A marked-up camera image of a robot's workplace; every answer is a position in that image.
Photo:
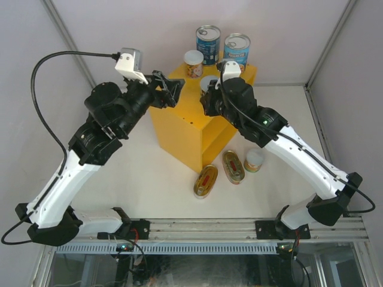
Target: blue tin can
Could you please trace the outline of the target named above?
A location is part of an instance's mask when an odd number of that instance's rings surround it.
[[[244,34],[230,34],[225,39],[223,58],[225,60],[236,61],[243,72],[246,69],[250,43],[249,37]]]
[[[221,30],[213,25],[201,26],[196,31],[197,50],[203,54],[203,64],[211,66],[218,62],[220,57]]]

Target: black bracket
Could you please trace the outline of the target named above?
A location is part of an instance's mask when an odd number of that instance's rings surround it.
[[[257,220],[256,233],[257,233],[257,239],[259,240],[295,239],[297,237],[296,230],[289,230],[287,233],[284,233],[283,238],[281,238],[281,235],[276,232],[274,219]],[[310,235],[309,225],[308,224],[303,225],[299,234],[301,239],[310,239],[311,235]]]
[[[108,240],[108,239],[129,239],[129,240],[135,240],[136,239],[136,233],[135,230],[138,233],[138,240],[148,240],[149,239],[149,233],[150,233],[150,221],[139,219],[139,220],[131,220],[129,226],[124,227],[121,230],[124,230],[124,232],[119,232],[117,230],[115,233],[108,234],[106,232],[98,232],[97,239],[100,240]]]

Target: can lid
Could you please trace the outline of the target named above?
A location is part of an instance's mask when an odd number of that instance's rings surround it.
[[[256,166],[259,166],[265,160],[265,155],[262,152],[262,150],[258,148],[252,148],[251,150],[247,152],[246,160],[247,162],[251,164],[255,164]]]
[[[225,39],[225,45],[230,49],[241,50],[250,46],[250,39],[243,34],[230,34]]]
[[[203,62],[203,54],[197,50],[190,50],[185,53],[184,61],[188,65],[198,65]]]
[[[204,199],[208,196],[214,186],[217,176],[218,169],[215,166],[212,164],[205,166],[194,183],[194,196],[198,199]]]
[[[218,77],[210,75],[210,76],[205,76],[201,79],[201,82],[199,82],[199,86],[201,87],[201,90],[207,91],[208,86],[211,80],[217,80]]]
[[[212,41],[221,35],[219,28],[215,26],[202,26],[197,30],[197,37],[202,40]]]
[[[222,155],[222,164],[227,178],[232,183],[238,184],[245,178],[245,170],[235,152],[225,151]]]

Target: oval tin can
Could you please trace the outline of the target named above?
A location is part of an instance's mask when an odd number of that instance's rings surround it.
[[[209,195],[218,176],[218,169],[212,164],[205,166],[196,182],[194,183],[194,196],[198,199],[204,199]]]
[[[213,25],[205,25],[197,29],[196,36],[197,50],[203,54],[203,64],[216,64],[220,57],[221,30]]]
[[[240,184],[245,178],[245,170],[237,154],[233,151],[225,151],[222,155],[223,169],[229,181]]]
[[[250,38],[244,34],[234,33],[225,38],[223,58],[236,61],[241,71],[246,70],[247,57],[250,50]]]

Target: canned fish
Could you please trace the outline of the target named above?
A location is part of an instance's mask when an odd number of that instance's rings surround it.
[[[203,54],[197,50],[185,53],[186,75],[190,78],[199,78],[203,74]]]
[[[205,76],[202,78],[201,82],[199,82],[199,86],[201,88],[201,97],[205,95],[205,93],[208,91],[208,87],[210,84],[210,81],[212,80],[218,80],[218,77],[216,76]]]
[[[250,39],[244,34],[230,34],[225,39],[223,57],[236,61],[243,72],[246,69],[247,57],[250,50]]]
[[[222,155],[223,169],[232,184],[240,184],[245,178],[245,170],[238,156],[233,151],[225,151]]]
[[[203,54],[203,64],[216,64],[220,57],[221,30],[213,25],[205,25],[197,29],[196,35],[197,50]]]
[[[218,169],[215,166],[212,164],[205,166],[201,170],[196,182],[194,183],[195,197],[198,199],[204,199],[206,196],[208,196],[211,189],[213,188],[217,176]]]

